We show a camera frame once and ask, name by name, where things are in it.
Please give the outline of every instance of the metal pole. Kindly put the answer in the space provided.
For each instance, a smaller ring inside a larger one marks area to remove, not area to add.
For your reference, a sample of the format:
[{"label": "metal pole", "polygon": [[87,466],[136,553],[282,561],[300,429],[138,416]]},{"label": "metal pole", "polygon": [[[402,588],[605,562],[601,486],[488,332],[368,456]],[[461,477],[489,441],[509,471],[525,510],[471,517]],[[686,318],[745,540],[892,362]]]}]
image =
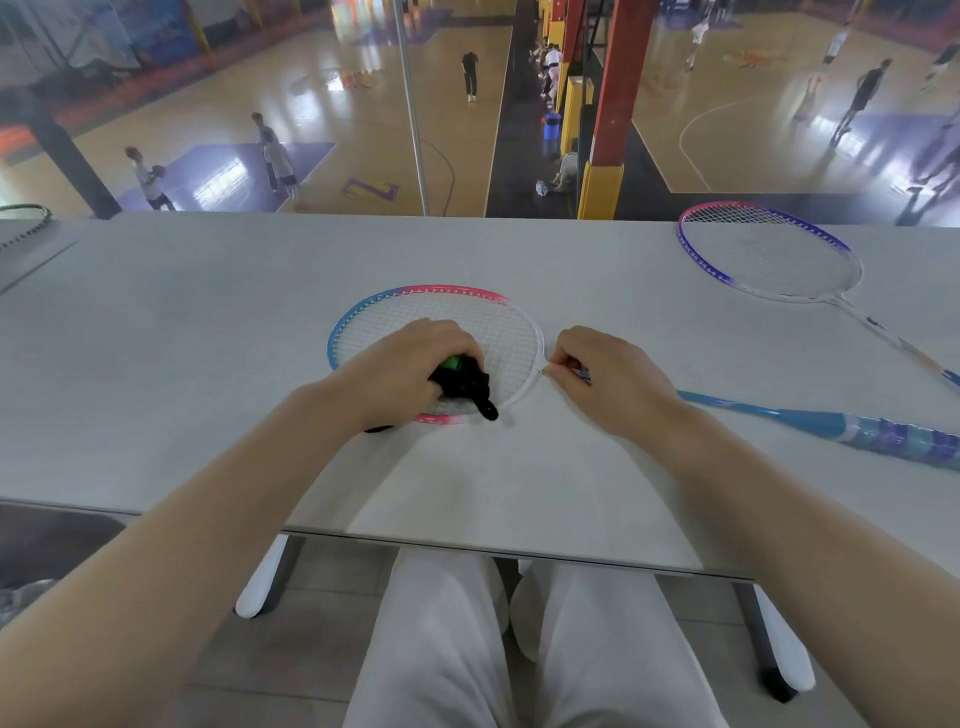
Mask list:
[{"label": "metal pole", "polygon": [[396,18],[396,37],[400,43],[400,62],[403,65],[403,88],[407,94],[407,111],[410,113],[410,133],[414,137],[414,163],[417,165],[417,182],[420,183],[420,201],[423,203],[423,216],[429,216],[426,202],[426,180],[423,178],[423,159],[420,156],[420,129],[417,126],[417,110],[414,109],[414,89],[410,81],[410,64],[407,61],[407,35],[403,27],[403,6],[400,0],[394,0]]}]

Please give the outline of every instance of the right hand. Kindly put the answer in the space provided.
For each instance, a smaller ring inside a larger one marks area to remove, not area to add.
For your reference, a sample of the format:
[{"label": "right hand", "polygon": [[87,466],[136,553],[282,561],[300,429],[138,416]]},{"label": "right hand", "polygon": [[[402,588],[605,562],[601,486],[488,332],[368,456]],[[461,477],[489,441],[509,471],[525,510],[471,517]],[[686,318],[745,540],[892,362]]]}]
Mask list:
[{"label": "right hand", "polygon": [[[589,369],[590,382],[571,369]],[[562,331],[543,372],[596,425],[655,457],[692,410],[643,349],[593,328]]]}]

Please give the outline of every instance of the purple and white badminton racket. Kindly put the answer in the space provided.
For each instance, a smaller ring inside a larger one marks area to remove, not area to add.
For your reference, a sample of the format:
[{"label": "purple and white badminton racket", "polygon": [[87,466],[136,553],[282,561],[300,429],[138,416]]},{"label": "purple and white badminton racket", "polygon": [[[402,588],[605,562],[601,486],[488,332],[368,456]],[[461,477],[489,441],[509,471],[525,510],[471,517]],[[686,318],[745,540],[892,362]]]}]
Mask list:
[{"label": "purple and white badminton racket", "polygon": [[[498,410],[519,400],[543,368],[543,334],[527,314],[498,293],[461,285],[411,285],[364,299],[330,332],[332,369],[389,333],[417,319],[452,319],[484,353],[490,399]],[[450,425],[483,420],[468,400],[440,399],[417,420]]]},{"label": "purple and white badminton racket", "polygon": [[687,254],[717,280],[787,303],[832,303],[960,391],[960,375],[853,305],[863,263],[846,243],[793,215],[739,202],[706,203],[680,217]]}]

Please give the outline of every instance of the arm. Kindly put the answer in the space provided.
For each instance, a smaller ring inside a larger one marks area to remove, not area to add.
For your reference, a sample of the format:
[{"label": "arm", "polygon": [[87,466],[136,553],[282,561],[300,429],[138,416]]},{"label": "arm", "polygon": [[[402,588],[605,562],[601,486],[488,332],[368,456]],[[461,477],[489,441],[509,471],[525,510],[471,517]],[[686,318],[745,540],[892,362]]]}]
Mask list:
[{"label": "arm", "polygon": [[452,322],[374,344],[267,418],[0,631],[8,728],[129,726],[185,677],[278,530],[351,437],[411,420],[448,356],[482,363]]},{"label": "arm", "polygon": [[956,725],[960,581],[680,400],[629,342],[576,327],[550,360],[585,414],[673,474],[870,725]]}]

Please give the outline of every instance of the left hand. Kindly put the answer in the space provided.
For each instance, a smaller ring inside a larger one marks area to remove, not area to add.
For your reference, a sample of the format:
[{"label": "left hand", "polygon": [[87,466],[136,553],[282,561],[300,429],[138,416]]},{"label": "left hand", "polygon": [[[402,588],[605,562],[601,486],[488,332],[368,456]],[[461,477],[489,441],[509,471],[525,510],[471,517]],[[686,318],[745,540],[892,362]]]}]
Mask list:
[{"label": "left hand", "polygon": [[403,425],[429,409],[440,385],[428,377],[444,359],[465,353],[483,369],[480,345],[454,321],[419,319],[384,336],[324,380],[360,429]]}]

